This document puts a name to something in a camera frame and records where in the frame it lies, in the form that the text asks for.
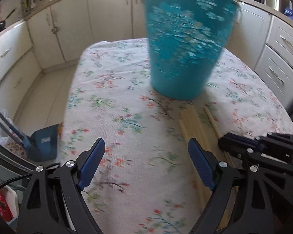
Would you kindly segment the teal perforated plastic basket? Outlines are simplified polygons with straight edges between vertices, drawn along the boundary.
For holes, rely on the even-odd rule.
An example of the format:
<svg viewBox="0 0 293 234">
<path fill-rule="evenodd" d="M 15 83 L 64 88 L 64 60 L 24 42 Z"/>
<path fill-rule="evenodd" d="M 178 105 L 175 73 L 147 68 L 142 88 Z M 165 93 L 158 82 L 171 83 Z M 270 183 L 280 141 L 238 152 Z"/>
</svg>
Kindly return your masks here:
<svg viewBox="0 0 293 234">
<path fill-rule="evenodd" d="M 151 85 L 165 97 L 203 91 L 240 9 L 235 0 L 143 0 Z"/>
</svg>

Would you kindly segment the blue dustpan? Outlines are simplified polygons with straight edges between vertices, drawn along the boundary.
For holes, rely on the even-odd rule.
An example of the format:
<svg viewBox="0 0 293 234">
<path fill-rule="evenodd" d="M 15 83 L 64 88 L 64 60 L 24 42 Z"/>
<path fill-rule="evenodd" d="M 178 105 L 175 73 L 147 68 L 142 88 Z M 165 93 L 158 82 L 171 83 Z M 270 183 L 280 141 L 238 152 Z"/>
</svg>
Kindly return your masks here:
<svg viewBox="0 0 293 234">
<path fill-rule="evenodd" d="M 45 162 L 57 158 L 59 124 L 35 131 L 23 141 L 27 158 L 34 162 Z"/>
</svg>

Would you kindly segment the floral tablecloth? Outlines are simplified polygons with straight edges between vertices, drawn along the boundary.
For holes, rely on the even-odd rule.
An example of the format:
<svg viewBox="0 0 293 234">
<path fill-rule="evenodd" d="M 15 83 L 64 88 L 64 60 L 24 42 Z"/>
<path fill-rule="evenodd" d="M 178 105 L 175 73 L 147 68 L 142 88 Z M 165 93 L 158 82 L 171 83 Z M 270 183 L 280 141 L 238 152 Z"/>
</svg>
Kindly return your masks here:
<svg viewBox="0 0 293 234">
<path fill-rule="evenodd" d="M 210 146 L 221 133 L 245 137 L 293 134 L 286 110 L 248 66 L 223 50 L 202 94 L 177 101 L 150 82 L 145 38 L 99 42 L 82 53 L 62 133 L 64 161 L 91 148 L 105 155 L 83 197 L 104 233 L 188 233 L 200 215 L 181 111 L 193 105 Z"/>
</svg>

